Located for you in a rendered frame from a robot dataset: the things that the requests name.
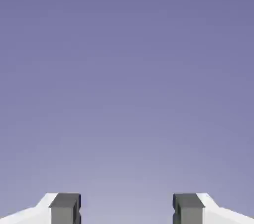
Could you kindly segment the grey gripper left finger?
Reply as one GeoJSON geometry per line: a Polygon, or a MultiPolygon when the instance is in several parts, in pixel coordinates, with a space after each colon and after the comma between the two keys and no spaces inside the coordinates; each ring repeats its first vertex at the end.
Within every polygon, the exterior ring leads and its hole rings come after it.
{"type": "Polygon", "coordinates": [[[79,193],[46,193],[34,206],[0,218],[0,224],[82,224],[79,193]]]}

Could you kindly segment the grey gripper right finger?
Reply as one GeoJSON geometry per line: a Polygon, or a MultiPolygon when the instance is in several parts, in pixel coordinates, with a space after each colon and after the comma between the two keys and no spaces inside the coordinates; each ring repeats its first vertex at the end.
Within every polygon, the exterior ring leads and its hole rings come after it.
{"type": "Polygon", "coordinates": [[[208,193],[174,193],[173,224],[254,224],[254,218],[217,205],[208,193]]]}

